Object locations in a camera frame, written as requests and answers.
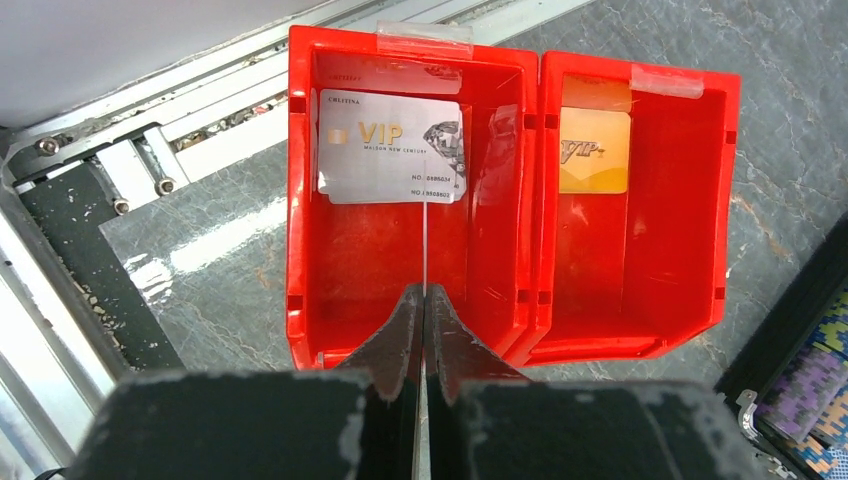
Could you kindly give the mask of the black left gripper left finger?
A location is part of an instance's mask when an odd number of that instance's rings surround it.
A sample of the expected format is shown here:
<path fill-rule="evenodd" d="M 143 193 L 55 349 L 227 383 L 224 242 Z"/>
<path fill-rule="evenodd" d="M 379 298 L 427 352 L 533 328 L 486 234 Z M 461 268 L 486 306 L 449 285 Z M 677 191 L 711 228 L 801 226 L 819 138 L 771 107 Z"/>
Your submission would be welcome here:
<path fill-rule="evenodd" d="M 330 370 L 163 371 L 121 383 L 70 479 L 413 479 L 424 289 Z"/>

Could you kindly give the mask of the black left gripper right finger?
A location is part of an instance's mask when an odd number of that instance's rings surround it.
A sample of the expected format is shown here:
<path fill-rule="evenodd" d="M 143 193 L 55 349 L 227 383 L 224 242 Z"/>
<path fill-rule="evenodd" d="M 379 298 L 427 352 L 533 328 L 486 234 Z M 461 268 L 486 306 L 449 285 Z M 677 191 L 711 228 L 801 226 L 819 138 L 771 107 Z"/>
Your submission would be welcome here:
<path fill-rule="evenodd" d="M 429 449 L 436 479 L 754 479 L 722 401 L 684 381 L 533 381 L 424 297 Z"/>

